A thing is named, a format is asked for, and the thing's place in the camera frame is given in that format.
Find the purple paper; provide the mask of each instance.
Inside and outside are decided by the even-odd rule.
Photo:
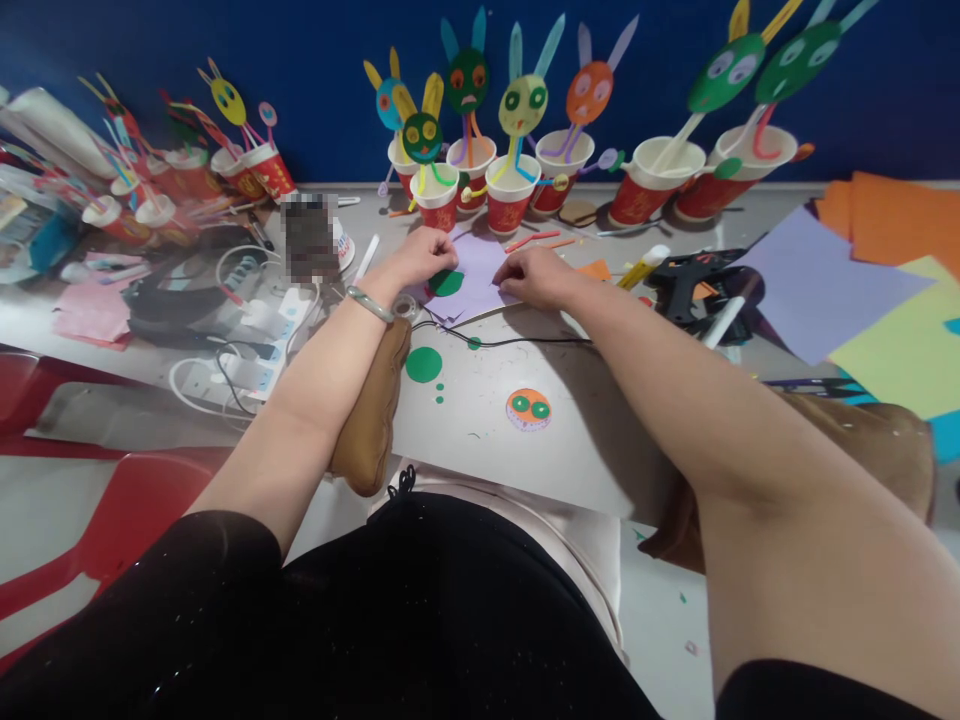
[[[760,312],[808,365],[822,362],[935,282],[851,260],[850,249],[849,242],[799,207],[731,264],[760,273]]]
[[[460,261],[456,272],[463,273],[463,284],[453,295],[428,298],[426,283],[407,288],[435,317],[444,318],[445,327],[465,323],[478,315],[519,302],[505,295],[493,284],[493,276],[506,260],[500,243],[493,239],[462,233],[454,238],[454,247]]]

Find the black cable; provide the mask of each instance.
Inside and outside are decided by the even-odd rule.
[[[548,344],[549,343],[555,343],[555,344],[570,343],[572,345],[593,345],[593,340],[587,340],[585,338],[512,338],[510,340],[499,340],[494,343],[485,343],[482,341],[478,342],[472,338],[468,338],[466,335],[462,333],[458,333],[456,330],[444,328],[443,325],[433,320],[423,320],[421,322],[418,322],[416,325],[413,326],[413,330],[416,330],[417,328],[427,327],[427,326],[443,328],[444,332],[447,332],[450,335],[453,335],[455,338],[459,338],[460,340],[463,340],[465,343],[469,343],[471,345],[479,345],[480,347],[500,347],[502,345],[510,345],[511,343],[515,343],[515,342],[538,342],[538,343],[548,343]]]
[[[256,413],[252,413],[252,412],[250,412],[249,410],[247,410],[247,409],[243,406],[243,403],[240,402],[240,396],[237,395],[237,388],[234,387],[233,382],[230,380],[230,376],[227,375],[227,371],[224,370],[224,368],[223,368],[223,363],[220,362],[220,355],[221,355],[225,350],[229,350],[229,349],[230,349],[230,348],[228,348],[228,347],[226,347],[226,346],[224,346],[224,347],[222,347],[222,348],[217,348],[217,350],[215,350],[214,353],[213,353],[213,359],[214,359],[214,361],[217,363],[217,367],[220,368],[220,372],[223,374],[223,379],[226,380],[227,386],[230,388],[230,392],[233,394],[233,400],[234,400],[235,403],[237,403],[237,407],[240,408],[240,411],[241,411],[242,413],[244,413],[245,415],[249,415],[250,417],[256,417],[256,416],[257,416]]]

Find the black shirt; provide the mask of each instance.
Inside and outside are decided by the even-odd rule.
[[[180,519],[2,678],[0,717],[659,717],[570,578],[485,508],[404,492],[281,560],[249,517]],[[929,717],[784,661],[740,668],[717,707],[834,716]]]

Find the red paper cup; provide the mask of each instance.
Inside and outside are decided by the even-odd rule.
[[[465,172],[470,177],[470,189],[474,192],[483,190],[487,186],[487,168],[490,163],[497,159],[497,144],[488,137],[482,137],[479,140],[474,138],[473,145],[473,165],[470,164],[470,156],[464,155],[463,161],[455,167],[459,172]],[[460,157],[463,147],[463,138],[457,140],[450,149],[447,150],[447,160]],[[469,202],[463,202],[460,193],[457,193],[457,209],[464,215],[472,215],[483,207],[487,201],[486,193],[479,196],[473,196]]]
[[[209,153],[202,148],[171,150],[164,155],[186,184],[187,195],[193,200],[216,200],[223,197],[223,188],[217,178],[207,169]]]
[[[447,182],[453,181],[453,185],[447,186],[437,182],[433,176],[433,168],[429,165],[421,165],[411,183],[413,199],[417,201],[417,207],[420,208],[424,225],[450,232],[457,224],[457,195],[460,193],[457,189],[457,178],[460,171],[448,163],[436,163],[436,167],[440,177]],[[422,195],[419,192],[419,173],[423,173],[423,177],[426,178]]]
[[[538,185],[533,193],[533,200],[530,201],[530,209],[537,215],[552,215],[563,207],[567,201],[567,195],[573,189],[577,181],[577,173],[583,170],[587,160],[593,155],[596,145],[593,138],[586,133],[580,133],[576,144],[573,146],[573,152],[570,153],[570,162],[564,162],[564,156],[544,157],[544,151],[558,150],[563,146],[563,141],[567,139],[569,130],[557,130],[547,133],[540,142],[537,143],[537,162],[543,168],[542,180],[552,180],[557,175],[566,175],[570,178],[566,190],[562,192],[552,185]]]
[[[660,172],[650,168],[673,138],[655,137],[644,140],[633,151],[617,196],[610,207],[610,222],[617,227],[633,227],[650,219],[670,199],[677,188],[696,175],[706,162],[706,153],[693,143],[684,143],[670,167]]]
[[[394,138],[387,146],[387,158],[393,169],[397,171],[397,177],[400,178],[400,184],[403,185],[403,191],[407,194],[408,200],[413,200],[413,190],[410,189],[410,181],[420,170],[420,165],[406,157],[399,146],[399,139]]]
[[[499,180],[494,181],[493,178],[508,162],[512,163],[515,160],[509,156],[502,157],[494,160],[493,164],[487,168],[487,185],[489,186],[487,194],[490,196],[487,223],[490,225],[490,230],[500,236],[513,235],[520,227],[520,221],[527,211],[527,205],[530,204],[533,189],[536,187],[536,183],[530,182],[512,167],[508,168]],[[540,163],[529,155],[520,156],[520,167],[535,178],[541,175]]]
[[[117,240],[134,247],[146,245],[153,239],[153,231],[138,223],[133,213],[117,202],[116,198],[102,195],[97,199],[107,209],[101,212],[100,208],[90,203],[84,208],[81,216],[85,223],[98,227],[113,235]]]
[[[213,154],[210,169],[235,187],[250,202],[260,203],[267,199],[267,191],[253,176],[253,170],[240,160],[234,160],[226,148],[220,148]]]
[[[155,229],[164,237],[178,245],[190,247],[194,244],[200,228],[187,214],[166,195],[157,196],[157,205],[145,202],[137,209],[137,221]]]
[[[79,190],[77,190],[75,187],[73,187],[73,185],[70,185],[69,183],[65,183],[65,182],[57,183],[53,187],[54,187],[53,191],[56,193],[58,198],[60,198],[64,202],[69,203],[70,205],[78,209],[86,208],[87,205],[90,203],[90,201],[87,200],[85,195],[81,194]]]
[[[171,200],[182,203],[190,199],[186,181],[169,164],[151,155],[147,158],[147,170],[160,191]]]
[[[290,171],[283,163],[283,158],[271,145],[258,145],[250,152],[241,155],[240,162],[250,168],[253,176],[274,200],[297,189],[290,177]]]
[[[127,181],[122,177],[114,178],[113,182],[110,183],[110,192],[130,208],[133,208],[132,198],[135,197],[137,199],[136,205],[140,207],[143,205],[143,201],[147,199],[147,195],[143,191],[143,185],[140,184],[140,178],[133,177],[131,182],[132,185],[127,185]]]
[[[688,222],[706,222],[713,218],[747,190],[752,188],[781,165],[793,160],[797,154],[797,139],[786,130],[768,125],[763,133],[763,152],[779,150],[780,154],[769,160],[761,160],[753,152],[753,138],[756,128],[743,139],[737,149],[730,154],[729,148],[740,137],[743,125],[727,130],[710,153],[707,165],[715,166],[731,157],[738,157],[743,166],[727,180],[718,180],[712,173],[704,173],[692,187],[684,190],[677,198],[674,212]]]

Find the brown cushion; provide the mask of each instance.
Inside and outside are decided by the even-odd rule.
[[[376,495],[393,447],[393,415],[400,400],[400,372],[410,351],[410,323],[397,318],[387,328],[357,404],[340,431],[330,463],[362,497]]]
[[[783,400],[896,495],[921,520],[933,517],[936,463],[930,427],[906,408],[847,405],[813,395]],[[705,573],[703,542],[693,489],[680,478],[657,532],[638,549],[674,565]]]

